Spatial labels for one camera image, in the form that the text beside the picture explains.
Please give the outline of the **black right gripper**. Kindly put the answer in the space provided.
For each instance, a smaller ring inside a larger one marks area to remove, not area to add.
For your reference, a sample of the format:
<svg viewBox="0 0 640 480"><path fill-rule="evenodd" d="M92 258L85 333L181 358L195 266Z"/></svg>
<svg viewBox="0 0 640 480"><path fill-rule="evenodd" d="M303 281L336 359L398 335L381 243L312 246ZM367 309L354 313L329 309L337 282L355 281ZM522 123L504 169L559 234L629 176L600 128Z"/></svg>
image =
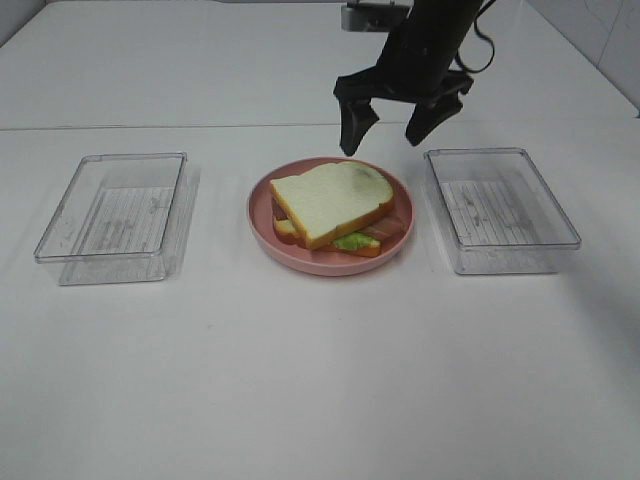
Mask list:
<svg viewBox="0 0 640 480"><path fill-rule="evenodd" d="M339 145L346 156L357 152L364 136L379 121L372 98L419 104L405 131L408 142L418 146L460 112L462 103L455 92L466 94L473 84L469 74L450 66L474 22L474 3L415 1L410 7L405 20L386 32L374 66L336 80Z"/></svg>

